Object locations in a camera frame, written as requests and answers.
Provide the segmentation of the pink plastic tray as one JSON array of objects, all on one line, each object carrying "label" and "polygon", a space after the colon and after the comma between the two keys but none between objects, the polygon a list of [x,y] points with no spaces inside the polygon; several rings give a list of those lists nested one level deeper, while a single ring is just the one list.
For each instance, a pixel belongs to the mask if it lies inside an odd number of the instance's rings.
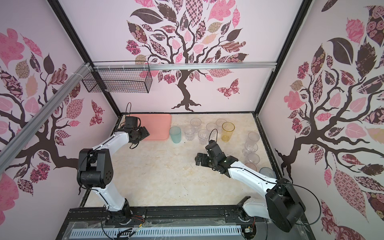
[{"label": "pink plastic tray", "polygon": [[165,141],[169,138],[172,116],[170,114],[133,114],[141,119],[142,127],[149,132],[144,141]]}]

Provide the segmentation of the yellow plastic cup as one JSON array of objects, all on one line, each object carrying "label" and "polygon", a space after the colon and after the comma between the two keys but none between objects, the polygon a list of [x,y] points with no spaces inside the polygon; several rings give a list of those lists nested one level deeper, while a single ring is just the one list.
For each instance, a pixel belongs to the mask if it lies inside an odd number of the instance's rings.
[{"label": "yellow plastic cup", "polygon": [[231,122],[225,122],[222,124],[222,135],[221,139],[223,142],[227,143],[235,130],[235,125]]}]

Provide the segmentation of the green textured plastic cup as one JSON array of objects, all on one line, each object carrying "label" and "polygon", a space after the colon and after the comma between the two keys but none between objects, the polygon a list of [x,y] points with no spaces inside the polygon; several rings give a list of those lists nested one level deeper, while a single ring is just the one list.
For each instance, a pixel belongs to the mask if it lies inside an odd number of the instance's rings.
[{"label": "green textured plastic cup", "polygon": [[177,127],[177,126],[173,126],[170,128],[170,131],[169,131],[169,134],[170,134],[170,137],[172,139],[172,142],[174,144],[178,144],[181,142],[181,139],[182,139],[182,131],[181,131],[181,128],[180,127]]}]

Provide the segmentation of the blue plastic cup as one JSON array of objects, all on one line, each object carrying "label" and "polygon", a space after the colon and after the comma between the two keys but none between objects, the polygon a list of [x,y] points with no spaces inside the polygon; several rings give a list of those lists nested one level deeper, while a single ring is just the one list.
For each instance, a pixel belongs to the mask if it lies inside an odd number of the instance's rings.
[{"label": "blue plastic cup", "polygon": [[276,173],[271,168],[268,168],[268,167],[261,168],[259,173],[262,174],[262,175],[265,175],[265,176],[267,176],[269,178],[273,178],[273,179],[277,178]]}]

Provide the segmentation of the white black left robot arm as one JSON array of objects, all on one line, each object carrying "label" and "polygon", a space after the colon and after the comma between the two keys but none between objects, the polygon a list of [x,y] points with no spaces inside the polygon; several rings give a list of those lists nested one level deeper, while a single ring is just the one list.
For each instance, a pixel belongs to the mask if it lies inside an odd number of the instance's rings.
[{"label": "white black left robot arm", "polygon": [[80,187],[95,192],[110,213],[131,214],[128,200],[122,197],[113,183],[112,155],[127,144],[136,148],[149,135],[148,130],[141,126],[140,118],[127,116],[123,126],[105,141],[80,151],[77,182]]}]

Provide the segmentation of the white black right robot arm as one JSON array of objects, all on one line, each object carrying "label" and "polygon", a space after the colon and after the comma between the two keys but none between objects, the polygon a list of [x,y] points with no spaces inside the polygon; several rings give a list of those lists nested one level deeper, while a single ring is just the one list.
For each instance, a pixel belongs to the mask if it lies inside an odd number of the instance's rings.
[{"label": "white black right robot arm", "polygon": [[248,198],[240,204],[249,217],[269,219],[281,231],[288,233],[305,213],[305,204],[287,179],[270,178],[247,167],[237,158],[226,156],[214,140],[209,141],[206,151],[195,156],[197,166],[237,180],[262,196],[261,199]]}]

